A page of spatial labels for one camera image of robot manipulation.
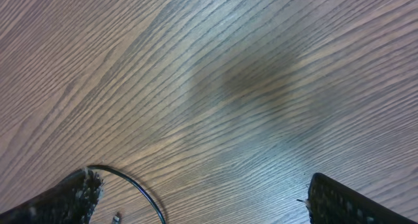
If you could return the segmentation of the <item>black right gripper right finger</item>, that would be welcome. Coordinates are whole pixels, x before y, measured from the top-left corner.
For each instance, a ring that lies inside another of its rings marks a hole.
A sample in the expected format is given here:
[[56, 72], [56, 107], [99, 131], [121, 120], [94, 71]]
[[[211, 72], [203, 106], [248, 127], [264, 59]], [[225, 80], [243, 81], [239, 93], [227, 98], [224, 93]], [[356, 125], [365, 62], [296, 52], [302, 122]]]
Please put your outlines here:
[[312, 176], [306, 207], [311, 224], [417, 224], [322, 173]]

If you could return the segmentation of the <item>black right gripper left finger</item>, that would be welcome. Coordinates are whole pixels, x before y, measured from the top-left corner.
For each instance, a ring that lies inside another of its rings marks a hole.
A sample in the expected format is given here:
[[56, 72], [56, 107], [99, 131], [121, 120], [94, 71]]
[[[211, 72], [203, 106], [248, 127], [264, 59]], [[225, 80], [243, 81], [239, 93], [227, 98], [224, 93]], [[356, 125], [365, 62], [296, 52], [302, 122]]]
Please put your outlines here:
[[103, 180], [76, 170], [54, 187], [1, 214], [1, 224], [86, 224], [103, 193]]

